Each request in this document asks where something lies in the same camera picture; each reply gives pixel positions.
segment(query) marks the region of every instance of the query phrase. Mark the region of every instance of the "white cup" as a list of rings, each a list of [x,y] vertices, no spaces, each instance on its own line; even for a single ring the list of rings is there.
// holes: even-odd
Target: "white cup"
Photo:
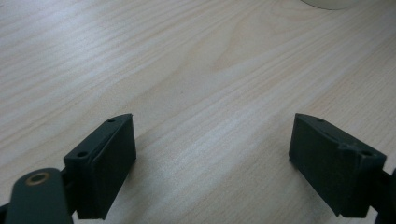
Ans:
[[[350,7],[355,4],[358,0],[302,0],[303,2],[324,9],[342,9]]]

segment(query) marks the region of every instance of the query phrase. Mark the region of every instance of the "wooden table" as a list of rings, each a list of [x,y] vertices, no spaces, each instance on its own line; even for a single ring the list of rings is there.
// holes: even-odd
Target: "wooden table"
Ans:
[[[137,162],[106,221],[374,223],[336,217],[289,163],[295,113],[396,167],[396,2],[0,1],[0,204],[104,120]]]

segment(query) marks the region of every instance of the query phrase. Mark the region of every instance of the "dark green plastic part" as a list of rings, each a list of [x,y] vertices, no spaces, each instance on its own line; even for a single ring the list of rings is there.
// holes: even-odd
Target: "dark green plastic part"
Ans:
[[[383,153],[326,120],[296,114],[289,156],[337,216],[366,217],[371,205],[376,223],[396,223],[396,179],[382,170]]]
[[[7,209],[7,224],[70,224],[61,172],[47,168],[20,178]]]
[[[79,218],[105,219],[135,159],[130,114],[107,120],[64,157]]]

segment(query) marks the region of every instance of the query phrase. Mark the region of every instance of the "light wood surface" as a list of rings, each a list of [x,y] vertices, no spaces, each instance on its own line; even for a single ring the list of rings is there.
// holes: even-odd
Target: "light wood surface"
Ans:
[[[396,167],[396,2],[0,1],[0,204],[104,120],[137,162],[106,221],[374,223],[336,217],[289,163],[295,113]]]

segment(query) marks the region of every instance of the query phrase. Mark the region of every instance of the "brass grommet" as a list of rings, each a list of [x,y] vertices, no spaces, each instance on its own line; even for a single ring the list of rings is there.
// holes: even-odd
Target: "brass grommet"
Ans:
[[[48,178],[50,178],[50,174],[47,172],[37,173],[27,178],[26,185],[27,186],[39,185],[44,183]]]

